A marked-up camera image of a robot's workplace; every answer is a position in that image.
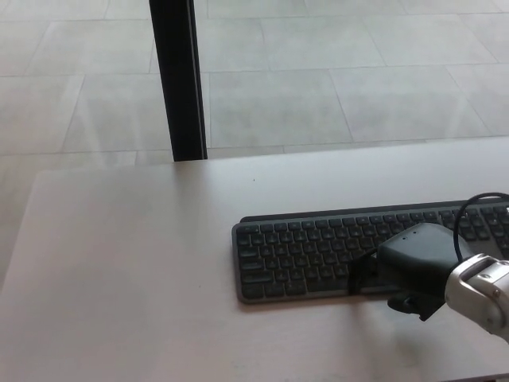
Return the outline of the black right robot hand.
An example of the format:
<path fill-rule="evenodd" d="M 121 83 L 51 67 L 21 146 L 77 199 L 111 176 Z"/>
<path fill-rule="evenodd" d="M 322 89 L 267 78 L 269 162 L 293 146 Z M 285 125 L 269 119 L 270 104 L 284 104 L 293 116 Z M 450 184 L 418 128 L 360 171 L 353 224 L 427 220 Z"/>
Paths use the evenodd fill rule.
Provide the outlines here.
<path fill-rule="evenodd" d="M 439 224 L 414 225 L 348 264 L 348 293 L 358 294 L 375 270 L 381 283 L 398 290 L 387 305 L 426 321 L 445 304 L 445 285 L 453 269 L 474 255 L 463 238 L 458 244 L 461 257 L 453 231 Z"/>

